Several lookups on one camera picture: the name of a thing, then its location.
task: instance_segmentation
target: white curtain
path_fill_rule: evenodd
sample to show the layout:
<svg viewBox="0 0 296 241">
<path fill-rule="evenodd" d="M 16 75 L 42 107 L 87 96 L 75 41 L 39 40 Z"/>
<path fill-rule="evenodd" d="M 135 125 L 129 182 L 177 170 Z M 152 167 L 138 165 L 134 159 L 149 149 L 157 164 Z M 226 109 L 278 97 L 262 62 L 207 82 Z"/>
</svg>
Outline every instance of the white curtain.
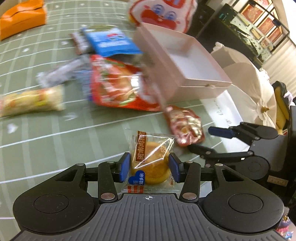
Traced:
<svg viewBox="0 0 296 241">
<path fill-rule="evenodd" d="M 270 83 L 280 81 L 296 97 L 296 45 L 287 38 L 262 66 L 270 77 Z"/>
</svg>

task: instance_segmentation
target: red candy wrapper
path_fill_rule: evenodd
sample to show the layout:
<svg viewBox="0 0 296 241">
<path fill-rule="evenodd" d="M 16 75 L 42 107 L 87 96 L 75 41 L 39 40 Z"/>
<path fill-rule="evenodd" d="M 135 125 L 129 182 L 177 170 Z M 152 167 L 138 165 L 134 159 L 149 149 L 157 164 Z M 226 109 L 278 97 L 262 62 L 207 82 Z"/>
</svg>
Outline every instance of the red candy wrapper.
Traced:
<svg viewBox="0 0 296 241">
<path fill-rule="evenodd" d="M 100 55 L 91 57 L 93 102 L 108 107 L 160 111 L 141 69 Z"/>
<path fill-rule="evenodd" d="M 185 147 L 204 141 L 200 117 L 192 110 L 169 105 L 165 116 L 179 146 Z"/>
</svg>

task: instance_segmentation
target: orange box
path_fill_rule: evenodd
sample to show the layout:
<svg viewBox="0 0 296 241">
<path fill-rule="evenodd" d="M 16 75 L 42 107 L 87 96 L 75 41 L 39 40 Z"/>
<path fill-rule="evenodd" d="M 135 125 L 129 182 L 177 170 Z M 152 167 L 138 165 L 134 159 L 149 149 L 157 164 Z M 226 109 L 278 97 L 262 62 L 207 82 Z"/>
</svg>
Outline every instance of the orange box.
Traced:
<svg viewBox="0 0 296 241">
<path fill-rule="evenodd" d="M 46 24 L 43 0 L 29 0 L 7 10 L 0 18 L 0 39 Z"/>
</svg>

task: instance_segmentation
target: green tablecloth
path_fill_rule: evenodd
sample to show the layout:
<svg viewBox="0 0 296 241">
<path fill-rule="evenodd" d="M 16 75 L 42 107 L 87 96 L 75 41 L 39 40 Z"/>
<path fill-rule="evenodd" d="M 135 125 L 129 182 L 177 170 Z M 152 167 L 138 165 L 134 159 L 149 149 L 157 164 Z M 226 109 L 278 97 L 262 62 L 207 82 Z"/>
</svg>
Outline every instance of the green tablecloth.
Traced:
<svg viewBox="0 0 296 241">
<path fill-rule="evenodd" d="M 134 26 L 125 20 L 127 4 L 119 1 L 47 1 L 47 25 L 0 42 L 0 93 L 37 89 L 35 76 L 76 57 L 69 34 L 86 25 L 115 24 L 132 37 Z M 13 218 L 14 200 L 27 189 L 76 163 L 95 167 L 118 160 L 128 151 L 126 128 L 170 133 L 161 113 L 90 105 L 75 81 L 65 84 L 66 110 L 3 118 L 0 121 L 0 240 L 19 232 Z M 199 100 L 182 102 L 201 118 L 205 131 L 213 125 Z M 217 137 L 206 146 L 225 151 Z M 194 158 L 185 153 L 182 160 Z M 195 161 L 203 164 L 201 159 Z M 96 194 L 90 183 L 89 193 Z"/>
</svg>

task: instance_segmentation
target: round yellow pastry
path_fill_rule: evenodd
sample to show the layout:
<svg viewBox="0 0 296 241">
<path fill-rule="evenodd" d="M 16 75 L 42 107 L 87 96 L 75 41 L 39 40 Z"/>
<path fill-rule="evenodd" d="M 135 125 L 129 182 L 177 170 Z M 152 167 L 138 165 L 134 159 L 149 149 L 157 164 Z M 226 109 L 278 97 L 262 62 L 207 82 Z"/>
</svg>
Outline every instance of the round yellow pastry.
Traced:
<svg viewBox="0 0 296 241">
<path fill-rule="evenodd" d="M 145 160 L 142 162 L 135 161 L 135 154 L 131 163 L 132 175 L 136 171 L 145 172 L 145 184 L 155 185 L 167 180 L 171 174 L 168 167 L 169 151 L 165 145 L 157 142 L 146 142 Z"/>
</svg>

